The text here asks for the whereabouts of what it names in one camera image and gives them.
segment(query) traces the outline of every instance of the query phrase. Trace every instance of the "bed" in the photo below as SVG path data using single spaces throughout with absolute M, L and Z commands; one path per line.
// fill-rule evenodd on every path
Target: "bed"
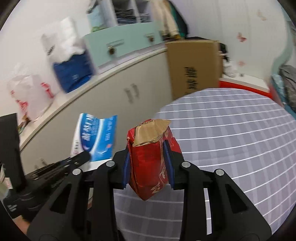
M 245 192 L 271 227 L 284 223 L 296 203 L 296 121 L 271 99 L 246 90 L 207 89 L 163 107 L 184 159 L 200 169 L 221 168 Z M 142 201 L 128 186 L 114 193 L 126 240 L 179 240 L 183 191 L 166 185 Z M 211 233 L 209 202 L 207 232 Z

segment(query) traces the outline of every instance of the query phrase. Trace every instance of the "blue gripper pad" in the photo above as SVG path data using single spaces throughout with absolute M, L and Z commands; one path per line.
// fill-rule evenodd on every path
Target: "blue gripper pad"
M 126 160 L 123 165 L 123 178 L 122 178 L 122 186 L 126 188 L 126 185 L 129 183 L 129 179 L 131 176 L 131 157 L 128 152 L 126 155 Z
M 172 166 L 172 161 L 171 161 L 171 158 L 170 158 L 170 152 L 171 152 L 171 149 L 170 149 L 169 143 L 168 143 L 167 140 L 165 140 L 163 142 L 163 157 L 164 157 L 164 160 L 165 160 L 165 167 L 166 167 L 167 174 L 168 174 L 168 182 L 169 182 L 171 188 L 174 188 L 174 185 L 175 185 L 175 171 L 174 171 L 174 168 Z

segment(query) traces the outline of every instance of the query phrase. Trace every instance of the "cardboard box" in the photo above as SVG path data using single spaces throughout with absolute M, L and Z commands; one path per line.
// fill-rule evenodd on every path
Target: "cardboard box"
M 218 88 L 221 75 L 219 44 L 212 40 L 166 43 L 173 99 L 206 88 Z

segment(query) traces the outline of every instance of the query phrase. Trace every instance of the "light blue drawer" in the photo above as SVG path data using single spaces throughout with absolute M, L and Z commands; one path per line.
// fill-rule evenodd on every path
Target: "light blue drawer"
M 133 24 L 132 39 L 137 49 L 143 49 L 162 42 L 155 23 Z
M 84 40 L 95 67 L 162 42 L 154 23 L 135 23 L 107 28 L 87 34 Z

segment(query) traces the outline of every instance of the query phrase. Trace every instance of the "white wall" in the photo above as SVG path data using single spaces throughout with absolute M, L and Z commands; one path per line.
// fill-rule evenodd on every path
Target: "white wall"
M 172 0 L 189 26 L 190 36 L 219 40 L 229 56 L 245 66 L 239 72 L 269 80 L 271 66 L 286 46 L 287 33 L 277 0 Z M 265 21 L 258 16 L 261 11 Z M 241 43 L 238 32 L 247 40 Z M 289 64 L 296 66 L 296 58 Z
M 54 92 L 59 90 L 40 37 L 67 16 L 84 19 L 87 5 L 88 0 L 21 0 L 18 3 L 0 31 L 0 116 L 18 111 L 7 91 L 7 81 L 17 62 L 40 74 Z

